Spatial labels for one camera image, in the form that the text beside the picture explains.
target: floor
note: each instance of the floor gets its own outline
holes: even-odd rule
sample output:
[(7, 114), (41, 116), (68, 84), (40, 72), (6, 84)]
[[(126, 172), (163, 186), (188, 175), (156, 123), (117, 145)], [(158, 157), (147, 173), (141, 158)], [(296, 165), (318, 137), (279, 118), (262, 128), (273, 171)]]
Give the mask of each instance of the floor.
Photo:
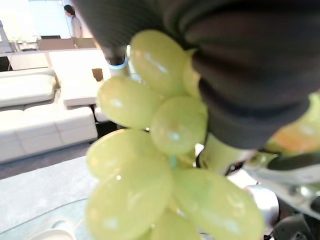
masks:
[(89, 143), (81, 143), (20, 160), (1, 163), (0, 180), (82, 157), (86, 155), (89, 146)]

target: black object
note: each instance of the black object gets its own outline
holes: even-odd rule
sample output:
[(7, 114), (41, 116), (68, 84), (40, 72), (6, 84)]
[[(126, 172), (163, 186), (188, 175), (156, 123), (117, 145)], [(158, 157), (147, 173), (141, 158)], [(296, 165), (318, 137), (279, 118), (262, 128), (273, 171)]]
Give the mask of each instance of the black object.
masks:
[(6, 56), (0, 56), (0, 72), (12, 71), (9, 59)]
[(47, 35), (47, 36), (40, 36), (41, 39), (61, 39), (60, 35)]
[(273, 230), (275, 240), (318, 240), (320, 222), (298, 213), (282, 219)]
[(101, 80), (104, 79), (104, 75), (101, 68), (93, 68), (92, 74), (97, 82), (100, 82)]
[(280, 215), (272, 236), (274, 240), (320, 240), (320, 221), (298, 212), (278, 198)]
[(95, 127), (98, 132), (98, 139), (117, 130), (117, 124), (112, 121), (96, 122)]
[(320, 164), (320, 152), (305, 153), (292, 157), (278, 156), (267, 166), (270, 170), (290, 171)]

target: glass table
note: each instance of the glass table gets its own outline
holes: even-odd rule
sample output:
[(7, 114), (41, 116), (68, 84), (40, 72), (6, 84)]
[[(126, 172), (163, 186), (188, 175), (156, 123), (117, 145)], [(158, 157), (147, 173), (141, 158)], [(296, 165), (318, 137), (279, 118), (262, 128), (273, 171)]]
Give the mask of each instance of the glass table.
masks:
[[(70, 226), (75, 240), (94, 240), (85, 225), (85, 207), (87, 199), (81, 199), (57, 207), (39, 215), (18, 226), (0, 233), (0, 240), (31, 240), (33, 237), (53, 228), (55, 223), (65, 222)], [(203, 240), (212, 240), (208, 235), (201, 234)], [(44, 238), (43, 240), (56, 240), (57, 238)]]

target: person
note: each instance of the person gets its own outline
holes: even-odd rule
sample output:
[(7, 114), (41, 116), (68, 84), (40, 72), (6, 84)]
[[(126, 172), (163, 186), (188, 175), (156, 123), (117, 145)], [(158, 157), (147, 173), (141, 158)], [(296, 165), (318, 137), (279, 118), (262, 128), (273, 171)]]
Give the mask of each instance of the person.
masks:
[(72, 25), (72, 37), (73, 38), (83, 38), (83, 32), (82, 32), (82, 25), (76, 16), (75, 8), (69, 4), (64, 6), (65, 14), (71, 18), (71, 25)]

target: white wall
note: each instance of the white wall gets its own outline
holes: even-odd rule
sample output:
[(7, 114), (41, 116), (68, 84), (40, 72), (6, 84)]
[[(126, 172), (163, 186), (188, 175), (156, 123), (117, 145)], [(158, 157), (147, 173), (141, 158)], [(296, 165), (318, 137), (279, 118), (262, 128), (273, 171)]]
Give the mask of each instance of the white wall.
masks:
[(0, 0), (0, 20), (9, 40), (37, 35), (28, 0)]
[(71, 38), (61, 0), (31, 0), (29, 4), (35, 30), (39, 36), (58, 35), (62, 39)]
[[(81, 22), (83, 37), (84, 38), (92, 38), (93, 36), (92, 36), (88, 26), (86, 25), (84, 19), (81, 17), (80, 13), (77, 11), (77, 8), (73, 4), (73, 1), (77, 1), (77, 0), (62, 0), (63, 5), (69, 4), (69, 5), (71, 5), (71, 6), (73, 6), (75, 8), (75, 15), (77, 16), (77, 18)], [(69, 25), (69, 29), (72, 29), (71, 18), (70, 17), (68, 17), (67, 22), (68, 22), (68, 25)]]

